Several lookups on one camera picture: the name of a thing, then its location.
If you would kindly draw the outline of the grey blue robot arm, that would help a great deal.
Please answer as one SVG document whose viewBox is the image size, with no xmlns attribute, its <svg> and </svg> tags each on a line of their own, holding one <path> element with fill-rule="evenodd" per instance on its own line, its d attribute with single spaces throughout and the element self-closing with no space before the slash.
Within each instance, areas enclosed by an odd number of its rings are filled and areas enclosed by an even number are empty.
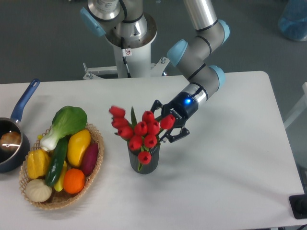
<svg viewBox="0 0 307 230">
<path fill-rule="evenodd" d="M 155 101 L 151 110 L 161 110 L 161 116 L 175 116 L 174 127 L 180 130 L 173 136 L 167 131 L 162 141 L 174 142 L 186 137 L 186 121 L 218 91 L 225 81 L 224 72 L 217 66 L 207 66 L 205 59 L 229 37 L 229 26 L 217 19 L 209 0 L 184 2 L 196 31 L 192 42 L 180 40 L 167 52 L 166 60 L 189 81 L 167 104 Z M 156 23 L 143 10 L 141 0 L 90 0 L 80 16 L 96 36 L 105 36 L 113 46 L 119 78 L 149 77 L 159 73 L 151 65 L 151 43 L 157 35 Z"/>
</svg>

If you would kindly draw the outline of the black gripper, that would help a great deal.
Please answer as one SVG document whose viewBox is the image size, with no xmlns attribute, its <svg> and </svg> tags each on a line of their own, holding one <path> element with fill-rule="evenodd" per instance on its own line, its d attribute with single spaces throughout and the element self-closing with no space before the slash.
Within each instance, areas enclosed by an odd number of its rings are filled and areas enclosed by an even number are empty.
<svg viewBox="0 0 307 230">
<path fill-rule="evenodd" d="M 150 111 L 154 114 L 155 111 L 159 109 L 161 112 L 158 118 L 164 118 L 167 115 L 172 114 L 175 117 L 173 127 L 176 127 L 175 129 L 172 128 L 166 131 L 160 138 L 161 142 L 173 143 L 190 134 L 190 131 L 183 126 L 185 125 L 186 121 L 198 110 L 198 102 L 194 94 L 180 92 L 169 103 L 164 105 L 159 100 L 155 100 Z"/>
</svg>

